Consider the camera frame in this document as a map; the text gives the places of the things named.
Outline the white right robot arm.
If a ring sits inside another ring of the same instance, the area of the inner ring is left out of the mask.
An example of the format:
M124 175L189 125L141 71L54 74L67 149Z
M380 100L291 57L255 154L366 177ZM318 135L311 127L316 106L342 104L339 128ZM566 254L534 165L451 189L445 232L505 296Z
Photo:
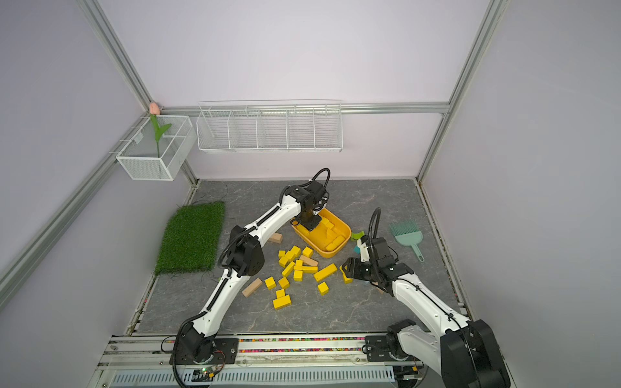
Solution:
M360 256L341 265L347 278L367 281L403 303L424 324L405 319L389 327L394 357L413 356L441 375L446 387L510 387L492 328L473 321L435 295L414 270L393 255L384 238L357 240Z

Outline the yellow plastic tub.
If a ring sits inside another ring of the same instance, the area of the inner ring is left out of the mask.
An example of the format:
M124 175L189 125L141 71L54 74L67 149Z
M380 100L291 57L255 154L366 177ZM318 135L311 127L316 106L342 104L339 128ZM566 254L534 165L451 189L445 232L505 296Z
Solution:
M351 228L328 209L319 212L320 224L309 231L296 221L292 225L295 233L323 258L331 259L341 251L352 237Z

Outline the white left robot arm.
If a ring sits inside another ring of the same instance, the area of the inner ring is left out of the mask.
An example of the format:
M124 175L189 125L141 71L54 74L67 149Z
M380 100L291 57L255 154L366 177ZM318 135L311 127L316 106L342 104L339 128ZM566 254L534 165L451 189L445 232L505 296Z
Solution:
M293 221L309 231L321 223L320 211L329 201L329 180L313 178L281 190L277 203L257 220L231 230L229 243L218 258L223 268L213 293L200 312L181 323L171 350L176 357L189 355L192 362L203 363L215 353L213 344L226 312L252 276L265 265L263 246L281 227Z

